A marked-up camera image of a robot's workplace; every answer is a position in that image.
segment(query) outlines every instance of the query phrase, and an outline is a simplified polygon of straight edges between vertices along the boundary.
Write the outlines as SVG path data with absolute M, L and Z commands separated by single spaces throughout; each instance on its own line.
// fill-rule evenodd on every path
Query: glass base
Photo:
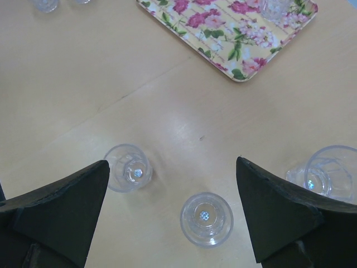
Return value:
M 233 214 L 228 203 L 213 193 L 190 197 L 181 211 L 181 228 L 193 244 L 209 248 L 226 241 L 233 230 Z
M 293 0 L 260 0 L 260 14 L 263 18 L 279 23 L 286 16 Z
M 90 0 L 76 0 L 78 4 L 87 4 Z
M 58 6 L 58 0 L 31 0 L 31 2 L 43 13 L 50 13 Z
M 152 177 L 152 167 L 143 151 L 131 144 L 121 144 L 105 155 L 109 162 L 108 187 L 127 193 L 145 186 Z
M 343 202 L 355 203 L 357 150 L 332 145 L 316 152 L 307 162 L 305 182 L 315 177 L 328 181 L 327 196 Z
M 306 165 L 300 165 L 286 173 L 286 180 L 314 193 L 328 196 L 331 186 L 328 178 L 318 169 L 309 170 L 307 182 L 305 182 Z

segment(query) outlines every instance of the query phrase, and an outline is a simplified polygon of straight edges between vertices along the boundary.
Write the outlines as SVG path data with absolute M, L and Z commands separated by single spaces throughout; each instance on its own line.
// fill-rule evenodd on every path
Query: clear drinking glass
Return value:
M 181 228 L 193 244 L 209 248 L 226 241 L 233 230 L 233 213 L 219 195 L 191 196 L 181 211 Z
M 78 4 L 87 4 L 90 0 L 76 0 Z
M 269 21 L 279 21 L 289 11 L 293 0 L 260 0 L 260 13 Z
M 333 145 L 286 174 L 294 184 L 323 196 L 357 204 L 357 149 Z
M 108 187 L 116 192 L 127 193 L 146 185 L 152 176 L 152 167 L 144 152 L 133 144 L 120 144 L 107 152 L 109 162 Z
M 30 0 L 30 2 L 41 12 L 49 13 L 56 9 L 58 0 Z

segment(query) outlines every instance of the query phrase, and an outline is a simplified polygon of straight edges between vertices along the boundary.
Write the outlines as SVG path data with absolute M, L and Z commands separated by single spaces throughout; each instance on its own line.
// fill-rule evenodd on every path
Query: green leaf print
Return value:
M 205 30 L 203 31 L 203 33 L 205 34 L 205 37 L 208 38 L 208 37 L 211 36 L 212 31 L 210 31 L 210 30 L 208 30 L 208 29 L 205 29 Z
M 161 0 L 159 6 L 166 6 L 168 4 L 167 0 Z
M 281 50 L 281 49 L 282 49 L 281 46 L 275 47 L 274 49 L 270 49 L 270 53 L 271 53 L 271 54 L 274 54 L 275 52 L 278 52 L 278 51 Z
M 170 17 L 168 15 L 166 15 L 165 12 L 162 13 L 162 20 L 166 23 L 170 22 Z
M 240 40 L 240 39 L 243 39 L 245 35 L 237 35 L 234 40 Z
M 228 54 L 228 60 L 232 60 L 237 56 L 237 51 L 235 49 L 232 49 L 230 53 Z
M 242 44 L 240 43 L 240 42 L 237 42 L 237 43 L 235 43 L 235 45 L 234 45 L 234 49 L 235 50 L 240 50 L 242 48 Z
M 241 35 L 241 31 L 238 28 L 233 28 L 233 31 L 237 34 L 237 35 Z
M 295 2 L 295 4 L 297 4 L 298 6 L 302 6 L 303 0 L 295 0 L 294 2 Z
M 186 31 L 177 31 L 177 33 L 178 33 L 178 35 L 180 35 L 180 36 L 187 34 Z
M 144 1 L 143 1 L 143 2 L 141 2 L 141 4 L 142 4 L 143 6 L 145 6 L 145 7 L 149 7 L 151 3 L 150 3 L 150 2 L 144 2 Z
M 236 80 L 244 80 L 246 78 L 239 69 L 233 69 L 232 74 Z
M 308 17 L 308 16 L 310 16 L 312 14 L 312 11 L 307 11 L 307 10 L 304 9 L 302 11 L 302 14 Z
M 303 4 L 300 8 L 299 8 L 299 10 L 297 11 L 297 13 L 298 14 L 300 14 L 302 11 L 304 11 L 305 10 L 305 5 Z
M 236 60 L 238 61 L 239 60 L 239 58 L 240 58 L 240 56 L 242 55 L 242 52 L 240 51 L 240 50 L 236 50 L 236 52 L 237 52 L 237 55 L 236 55 Z
M 212 37 L 213 38 L 219 38 L 220 36 L 224 36 L 224 32 L 222 30 L 216 30 L 216 31 L 212 31 Z
M 205 52 L 205 55 L 207 56 L 207 58 L 211 58 L 211 51 L 210 50 L 207 50 L 206 52 Z

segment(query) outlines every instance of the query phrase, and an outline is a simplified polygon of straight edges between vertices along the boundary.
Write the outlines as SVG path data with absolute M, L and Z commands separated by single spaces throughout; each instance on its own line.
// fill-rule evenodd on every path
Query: glass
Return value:
M 120 144 L 107 152 L 109 162 L 108 187 L 116 192 L 127 193 L 146 185 L 152 176 L 152 167 L 144 152 L 133 144 Z
M 50 13 L 58 6 L 58 0 L 30 0 L 30 2 L 41 12 Z
M 333 145 L 316 152 L 286 179 L 317 194 L 357 204 L 357 150 Z
M 205 248 L 222 244 L 233 230 L 232 210 L 213 193 L 191 196 L 182 207 L 180 221 L 187 239 Z
M 78 4 L 87 4 L 90 0 L 76 0 Z
M 260 13 L 269 21 L 279 21 L 289 11 L 293 0 L 260 0 Z

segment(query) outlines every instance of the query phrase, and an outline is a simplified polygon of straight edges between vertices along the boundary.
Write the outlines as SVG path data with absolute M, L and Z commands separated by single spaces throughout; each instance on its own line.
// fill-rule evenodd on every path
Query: pink flower print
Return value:
M 211 4 L 214 1 L 216 1 L 216 0 L 194 0 L 193 3 L 196 3 L 196 4 L 199 4 L 201 6 L 204 6 L 206 4 Z
M 260 28 L 257 32 L 255 32 L 255 36 L 253 40 L 258 46 L 262 48 L 268 48 L 273 46 L 274 36 L 272 32 L 266 31 L 264 28 Z
M 220 15 L 221 13 L 217 9 L 212 8 L 209 12 L 204 12 L 202 14 L 196 13 L 192 15 L 186 25 L 191 26 L 192 28 L 198 28 L 201 24 L 206 23 L 206 19 L 208 17 L 213 16 L 212 18 L 208 19 L 209 23 L 214 27 L 218 24 L 221 26 L 225 22 L 218 17 Z
M 240 3 L 239 1 L 234 1 L 233 4 L 228 6 L 235 13 L 246 14 L 247 12 L 260 12 L 258 7 L 251 7 L 247 3 Z
M 293 29 L 297 29 L 306 21 L 308 21 L 308 17 L 304 14 L 289 12 L 285 17 L 283 17 L 282 24 L 284 28 L 291 27 Z
M 219 63 L 213 63 L 218 69 L 222 70 L 222 71 L 228 71 L 227 68 L 224 68 L 222 65 L 220 65 Z
M 210 12 L 209 12 L 209 15 L 221 16 L 221 13 L 217 9 L 211 8 Z
M 258 33 L 257 31 L 261 30 L 256 20 L 245 20 L 241 19 L 238 22 L 238 28 L 243 35 L 247 35 L 249 38 L 255 38 Z
M 187 22 L 186 25 L 192 28 L 198 28 L 201 24 L 204 23 L 205 23 L 205 17 L 203 16 L 203 14 L 196 13 L 189 18 L 189 21 Z
M 315 13 L 317 13 L 317 11 L 319 11 L 319 7 L 317 6 L 317 4 L 313 4 L 312 9 Z
M 181 13 L 185 11 L 188 6 L 189 0 L 175 0 L 175 6 L 173 7 L 173 10 L 181 15 Z
M 225 24 L 225 21 L 217 15 L 209 15 L 205 20 L 205 24 L 208 28 L 218 29 L 221 25 Z
M 259 8 L 259 0 L 245 0 L 249 7 Z
M 221 13 L 217 9 L 214 9 L 214 8 L 211 8 L 210 12 L 202 13 L 202 16 L 204 16 L 205 19 L 211 15 L 221 16 Z
M 243 60 L 242 62 L 243 71 L 247 75 L 251 75 L 256 71 L 259 71 L 266 63 L 267 61 L 263 58 L 253 58 L 251 60 Z
M 280 44 L 281 44 L 281 45 L 285 45 L 285 44 L 289 43 L 300 31 L 301 31 L 301 29 L 296 30 L 293 34 L 290 35 L 290 37 L 289 37 L 288 39 L 286 39 L 286 40 L 284 40 L 284 41 L 281 40 L 281 41 L 280 41 Z

